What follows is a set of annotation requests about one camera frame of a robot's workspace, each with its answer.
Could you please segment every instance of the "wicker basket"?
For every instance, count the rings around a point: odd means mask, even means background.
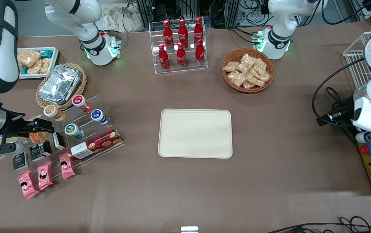
[[[77,94],[82,94],[83,91],[84,91],[84,89],[85,89],[85,86],[86,86],[86,75],[85,75],[85,72],[83,71],[82,67],[80,67],[79,65],[73,64],[73,63],[65,63],[63,65],[65,65],[67,67],[70,67],[70,68],[73,68],[73,69],[76,69],[76,70],[78,70],[82,74],[82,79],[79,81],[78,85],[76,86],[75,91],[73,93],[73,96],[76,96]],[[43,81],[42,81],[42,83],[37,88],[37,91],[36,91],[36,102],[42,108],[44,108],[44,107],[46,107],[48,105],[55,105],[61,111],[70,108],[73,105],[72,104],[73,96],[70,97],[69,101],[66,102],[64,105],[57,105],[55,103],[48,102],[48,101],[45,101],[42,98],[40,98],[40,89],[42,88],[43,85],[45,85],[45,83],[48,81],[48,79],[49,79],[50,76],[51,76],[51,74],[49,74],[46,78],[44,78]]]
[[[227,77],[227,72],[223,70],[223,67],[226,66],[229,62],[231,61],[238,61],[240,62],[240,59],[243,57],[243,54],[249,54],[250,56],[254,57],[254,58],[261,58],[267,65],[267,72],[270,74],[270,80],[267,81],[263,87],[253,87],[251,89],[244,89],[242,87],[237,87],[235,86],[234,84],[231,83],[231,81],[229,80],[229,78]],[[221,67],[221,72],[223,73],[223,78],[224,80],[234,89],[238,90],[238,91],[241,91],[241,92],[245,92],[245,93],[255,93],[255,92],[259,92],[265,88],[267,88],[267,86],[269,86],[271,84],[271,82],[273,81],[273,78],[275,76],[275,69],[273,68],[273,64],[271,62],[271,60],[266,56],[264,55],[263,53],[255,50],[255,49],[250,49],[250,48],[240,48],[240,49],[236,49],[236,50],[233,50],[232,52],[230,52],[223,60],[223,66]]]

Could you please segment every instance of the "brown tablecloth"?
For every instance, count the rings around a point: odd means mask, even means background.
[[[371,224],[371,187],[354,145],[339,128],[319,127],[311,110],[316,87],[345,65],[341,53],[371,20],[298,28],[287,54],[273,61],[273,83],[243,94],[223,80],[221,63],[247,47],[233,32],[210,29],[209,68],[155,75],[148,33],[132,33],[120,59],[98,67],[70,37],[21,38],[19,47],[54,46],[61,63],[87,73],[84,95],[99,95],[125,146],[59,179],[28,201],[11,158],[0,160],[0,232],[267,232],[306,222],[361,215]],[[341,97],[354,90],[349,71],[328,83]],[[42,112],[40,81],[19,81],[0,94],[4,107],[29,117]],[[316,101],[324,114],[331,102]],[[232,114],[230,159],[162,158],[160,113],[166,108],[227,109]]]

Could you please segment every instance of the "white basket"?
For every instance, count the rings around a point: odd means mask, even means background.
[[[53,50],[52,58],[51,58],[51,63],[49,64],[49,69],[46,74],[20,74],[18,79],[24,80],[24,79],[36,79],[36,78],[44,78],[47,77],[50,72],[52,72],[53,68],[55,67],[56,60],[57,60],[57,55],[59,54],[59,50],[55,47],[39,47],[39,48],[20,48],[17,49],[17,53],[19,50],[35,50],[35,51],[40,51],[40,50]]]

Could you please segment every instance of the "coca-cola bottle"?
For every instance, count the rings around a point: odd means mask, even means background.
[[[178,68],[180,70],[184,69],[187,65],[186,61],[186,52],[183,49],[183,43],[179,42],[177,43],[178,45],[178,50],[177,50],[177,63],[178,63]]]
[[[201,17],[196,18],[196,26],[194,27],[194,47],[197,46],[197,40],[203,39],[203,26],[201,25]]]
[[[170,62],[168,61],[168,54],[164,50],[164,45],[163,44],[159,44],[158,47],[160,49],[160,51],[158,53],[158,57],[160,59],[161,68],[162,68],[163,71],[167,71],[167,70],[170,69]]]
[[[196,65],[203,66],[204,63],[205,63],[205,59],[204,59],[203,39],[198,39],[197,47],[196,47]]]
[[[184,48],[188,48],[188,31],[186,28],[186,20],[180,19],[180,28],[178,29],[178,39],[183,43]]]
[[[164,36],[164,42],[167,50],[173,50],[174,49],[174,39],[173,39],[173,31],[170,28],[170,22],[165,19],[163,21],[164,25],[164,31],[162,35]]]

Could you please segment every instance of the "clear acrylic shelf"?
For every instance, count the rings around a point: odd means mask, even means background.
[[[52,134],[46,134],[46,140],[48,140],[51,144],[51,149],[52,149],[52,155],[46,156],[46,158],[43,158],[39,161],[32,162],[30,159],[30,147],[34,145],[34,143],[28,139],[28,138],[19,138],[17,142],[21,142],[24,145],[24,148],[26,148],[24,151],[27,152],[28,154],[28,162],[29,166],[27,168],[20,169],[18,171],[13,171],[11,175],[16,175],[17,177],[20,176],[21,174],[25,173],[26,171],[31,171],[33,175],[33,181],[36,183],[37,182],[37,167],[47,163],[48,161],[51,161],[51,172],[52,172],[52,180],[55,180],[57,178],[60,178],[62,176],[62,170],[60,168],[60,162],[59,162],[59,155],[62,155],[67,152],[67,150],[79,143],[83,143],[86,140],[89,140],[99,134],[105,133],[106,131],[110,129],[114,129],[117,132],[117,129],[112,123],[111,117],[109,116],[107,110],[109,109],[108,105],[105,104],[104,102],[101,101],[101,99],[98,96],[95,96],[91,99],[87,100],[88,102],[91,103],[92,108],[89,110],[89,112],[83,112],[81,109],[78,107],[71,107],[67,109],[65,112],[66,118],[62,122],[56,122],[57,127],[55,128],[55,132],[58,132],[61,134],[65,140],[66,143],[66,149],[60,150],[55,147],[55,144],[53,142],[53,136]],[[107,125],[99,125],[98,122],[93,121],[91,119],[91,112],[95,109],[100,109],[102,112],[104,112],[104,115],[109,119]],[[51,118],[47,118],[44,115],[42,115],[43,119],[52,121]],[[76,139],[75,137],[68,136],[65,134],[64,129],[67,124],[69,123],[74,123],[76,124],[79,128],[81,128],[84,132],[85,135],[82,139]],[[102,151],[86,158],[81,161],[78,160],[72,160],[73,162],[73,167],[75,169],[82,167],[83,165],[88,164],[89,162],[92,162],[103,155],[107,154],[108,152],[117,149],[118,147],[124,145],[124,142],[119,142],[117,144],[111,145]]]
[[[203,26],[203,46],[205,50],[205,65],[197,66],[196,65],[196,47],[194,45],[194,27],[196,26],[196,18],[187,18],[185,20],[185,25],[188,31],[188,48],[185,48],[185,55],[187,58],[187,66],[184,69],[179,69],[177,65],[177,43],[178,40],[178,28],[180,27],[180,20],[173,19],[170,20],[170,27],[173,31],[173,38],[174,38],[174,49],[173,50],[166,50],[168,53],[168,59],[170,63],[170,69],[168,71],[163,71],[159,62],[158,52],[159,44],[164,44],[164,37],[163,37],[163,22],[150,22],[149,25],[149,33],[150,33],[150,41],[151,41],[151,52],[152,58],[154,61],[154,70],[156,74],[161,73],[168,73],[168,72],[178,72],[178,71],[190,71],[190,70],[199,70],[199,69],[207,69],[208,67],[208,56],[207,56],[207,40],[206,40],[206,27],[204,23],[205,17],[202,17],[201,25]]]

